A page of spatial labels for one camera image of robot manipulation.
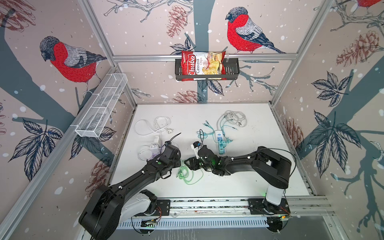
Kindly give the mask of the purple power socket strip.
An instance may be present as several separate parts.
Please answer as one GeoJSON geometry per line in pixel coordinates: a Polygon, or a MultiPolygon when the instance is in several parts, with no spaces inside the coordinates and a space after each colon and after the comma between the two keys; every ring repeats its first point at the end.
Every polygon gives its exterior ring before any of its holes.
{"type": "Polygon", "coordinates": [[[165,145],[158,145],[158,144],[153,144],[150,146],[150,150],[151,150],[151,153],[152,153],[152,158],[155,158],[157,155],[160,155],[163,153],[164,151],[164,148],[165,148],[165,145]]]}

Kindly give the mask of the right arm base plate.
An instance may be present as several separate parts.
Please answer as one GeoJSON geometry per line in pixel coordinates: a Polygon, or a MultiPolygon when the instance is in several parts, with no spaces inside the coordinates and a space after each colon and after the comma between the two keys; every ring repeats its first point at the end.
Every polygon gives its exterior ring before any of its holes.
{"type": "Polygon", "coordinates": [[[269,203],[265,198],[248,199],[248,209],[251,215],[290,215],[291,211],[288,201],[285,198],[281,199],[279,205],[269,203]]]}

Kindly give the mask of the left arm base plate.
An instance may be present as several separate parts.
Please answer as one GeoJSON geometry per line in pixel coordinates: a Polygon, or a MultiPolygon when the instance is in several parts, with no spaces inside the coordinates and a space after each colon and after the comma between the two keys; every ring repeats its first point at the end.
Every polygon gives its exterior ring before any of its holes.
{"type": "Polygon", "coordinates": [[[160,217],[169,216],[171,201],[168,199],[160,199],[156,204],[151,203],[149,209],[144,213],[136,214],[135,217],[160,217]]]}

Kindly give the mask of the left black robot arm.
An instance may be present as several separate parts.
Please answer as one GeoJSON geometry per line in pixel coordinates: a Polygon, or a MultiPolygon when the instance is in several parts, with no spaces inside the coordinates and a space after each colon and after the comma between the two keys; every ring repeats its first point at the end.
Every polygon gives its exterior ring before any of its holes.
{"type": "Polygon", "coordinates": [[[181,165],[181,152],[172,144],[163,153],[124,181],[98,187],[79,218],[80,225],[95,239],[106,240],[116,230],[124,204],[147,185],[163,178],[181,165]]]}

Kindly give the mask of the white power strip blue outlets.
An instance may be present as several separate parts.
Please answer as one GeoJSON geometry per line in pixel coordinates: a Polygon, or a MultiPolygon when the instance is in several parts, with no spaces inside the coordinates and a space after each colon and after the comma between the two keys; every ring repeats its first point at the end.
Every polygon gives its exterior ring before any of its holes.
{"type": "Polygon", "coordinates": [[[226,140],[221,130],[215,131],[215,142],[217,143],[218,152],[220,155],[225,154],[226,140]]]}

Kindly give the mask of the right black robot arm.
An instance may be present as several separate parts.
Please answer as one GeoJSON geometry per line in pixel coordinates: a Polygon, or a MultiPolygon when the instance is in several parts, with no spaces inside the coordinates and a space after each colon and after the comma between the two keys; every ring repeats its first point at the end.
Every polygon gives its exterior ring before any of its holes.
{"type": "Polygon", "coordinates": [[[255,152],[247,155],[219,157],[203,145],[195,157],[185,160],[185,165],[191,171],[203,169],[220,177],[256,172],[269,184],[265,196],[266,202],[279,206],[284,191],[289,186],[292,162],[277,153],[275,148],[260,146],[255,152]]]}

